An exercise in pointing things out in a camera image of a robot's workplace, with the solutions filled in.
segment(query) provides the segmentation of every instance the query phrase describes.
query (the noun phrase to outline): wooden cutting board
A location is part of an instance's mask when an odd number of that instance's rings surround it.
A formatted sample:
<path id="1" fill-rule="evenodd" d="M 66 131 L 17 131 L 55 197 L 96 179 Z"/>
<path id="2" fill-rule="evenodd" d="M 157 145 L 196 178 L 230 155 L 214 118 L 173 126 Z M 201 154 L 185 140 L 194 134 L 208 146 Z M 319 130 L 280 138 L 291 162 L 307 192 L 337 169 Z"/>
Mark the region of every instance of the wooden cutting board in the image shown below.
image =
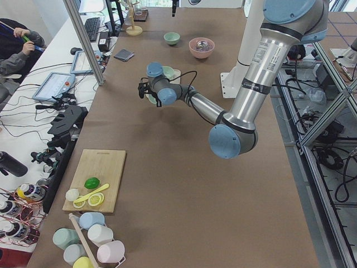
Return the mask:
<path id="1" fill-rule="evenodd" d="M 85 195 L 94 191 L 95 189 L 89 190 L 84 187 L 85 181 L 91 177 L 96 177 L 100 180 L 98 187 L 105 183 L 109 183 L 110 187 L 102 191 L 104 194 L 104 202 L 101 205 L 91 207 L 88 204 L 88 201 L 86 201 L 84 207 L 76 209 L 73 207 L 72 202 L 66 200 L 63 210 L 113 213 L 120 179 L 122 177 L 125 156 L 125 151 L 84 149 L 69 189 L 77 188 L 80 195 Z"/>

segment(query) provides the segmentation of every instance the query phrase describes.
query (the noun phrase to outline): white table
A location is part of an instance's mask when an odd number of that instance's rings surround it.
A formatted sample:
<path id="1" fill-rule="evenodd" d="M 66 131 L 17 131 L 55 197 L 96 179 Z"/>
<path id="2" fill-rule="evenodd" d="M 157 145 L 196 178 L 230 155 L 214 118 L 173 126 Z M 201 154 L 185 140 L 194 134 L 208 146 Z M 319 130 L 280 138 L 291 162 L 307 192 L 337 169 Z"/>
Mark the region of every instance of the white table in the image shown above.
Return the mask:
<path id="1" fill-rule="evenodd" d="M 110 47 L 113 47 L 117 38 L 112 37 Z M 97 42 L 91 43 L 93 50 L 97 50 Z M 32 70 L 56 65 L 61 63 L 71 63 L 74 56 L 70 54 L 72 47 L 81 47 L 79 39 L 75 33 L 73 24 L 70 19 L 64 23 L 63 27 L 57 33 L 53 41 L 49 44 L 43 55 L 37 61 Z M 41 178 L 48 178 L 49 174 L 43 171 L 44 163 L 37 164 L 31 162 L 31 152 L 43 152 L 47 148 L 47 142 L 51 140 L 53 135 L 47 134 L 51 128 L 50 122 L 58 114 L 58 111 L 53 109 L 38 110 L 35 119 L 35 105 L 40 104 L 38 101 L 31 99 L 32 95 L 36 92 L 37 86 L 27 84 L 42 84 L 51 72 L 69 73 L 71 65 L 60 65 L 51 68 L 45 68 L 34 71 L 29 74 L 21 85 L 25 85 L 16 90 L 15 94 L 11 97 L 8 104 L 0 113 L 0 120 L 4 125 L 12 126 L 28 126 L 28 127 L 12 127 L 6 126 L 11 134 L 20 137 L 11 136 L 4 126 L 0 126 L 0 151 L 5 151 L 13 156 L 15 159 L 28 167 L 28 172 L 23 177 L 15 177 L 12 174 L 8 176 L 1 176 L 0 187 L 6 190 L 13 191 L 23 183 L 35 184 Z M 89 110 L 91 102 L 95 96 L 98 83 L 93 75 L 77 76 L 76 82 L 82 80 L 75 87 L 75 95 L 79 106 L 84 106 Z M 30 247 L 20 247 L 15 245 L 2 245 L 0 247 L 9 247 L 22 251 L 33 251 L 35 245 Z"/>

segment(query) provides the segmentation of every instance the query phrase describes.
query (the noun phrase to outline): pink bowl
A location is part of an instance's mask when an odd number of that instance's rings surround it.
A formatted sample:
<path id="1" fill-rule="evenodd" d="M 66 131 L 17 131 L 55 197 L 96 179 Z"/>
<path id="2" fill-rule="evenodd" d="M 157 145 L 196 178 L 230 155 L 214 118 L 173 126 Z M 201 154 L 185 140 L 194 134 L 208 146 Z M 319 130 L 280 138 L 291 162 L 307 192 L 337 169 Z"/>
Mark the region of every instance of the pink bowl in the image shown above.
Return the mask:
<path id="1" fill-rule="evenodd" d="M 210 49 L 208 51 L 200 51 L 197 50 L 197 43 L 199 41 L 206 41 L 208 43 L 208 46 L 210 46 Z M 189 42 L 189 49 L 191 54 L 198 59 L 206 59 L 208 58 L 213 50 L 214 50 L 214 42 L 211 39 L 205 38 L 205 37 L 197 37 L 197 38 L 193 38 L 190 42 Z"/>

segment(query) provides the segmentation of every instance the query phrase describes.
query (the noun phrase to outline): keyboard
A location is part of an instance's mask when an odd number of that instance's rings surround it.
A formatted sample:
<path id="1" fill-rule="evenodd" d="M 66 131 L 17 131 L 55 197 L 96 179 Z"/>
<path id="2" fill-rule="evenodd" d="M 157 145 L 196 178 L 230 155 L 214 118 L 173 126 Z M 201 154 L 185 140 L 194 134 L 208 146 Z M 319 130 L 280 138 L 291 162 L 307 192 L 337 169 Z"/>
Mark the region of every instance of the keyboard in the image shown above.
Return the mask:
<path id="1" fill-rule="evenodd" d="M 88 18 L 84 23 L 84 28 L 91 42 L 95 42 L 97 40 L 99 25 L 100 17 Z"/>

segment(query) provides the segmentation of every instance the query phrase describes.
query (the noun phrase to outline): hand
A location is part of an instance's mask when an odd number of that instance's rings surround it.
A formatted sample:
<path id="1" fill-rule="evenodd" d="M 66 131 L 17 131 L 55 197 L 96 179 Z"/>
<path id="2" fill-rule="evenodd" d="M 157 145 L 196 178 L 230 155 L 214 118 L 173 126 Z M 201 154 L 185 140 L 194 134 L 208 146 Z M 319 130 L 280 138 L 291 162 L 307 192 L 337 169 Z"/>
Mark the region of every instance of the hand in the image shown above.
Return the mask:
<path id="1" fill-rule="evenodd" d="M 32 51 L 35 50 L 35 45 L 33 44 L 32 41 L 27 41 L 26 43 L 23 44 L 22 47 L 22 52 L 29 56 Z"/>
<path id="2" fill-rule="evenodd" d="M 14 37 L 22 37 L 24 35 L 29 35 L 29 34 L 30 34 L 30 30 L 26 30 L 23 28 L 15 28 L 13 30 Z"/>

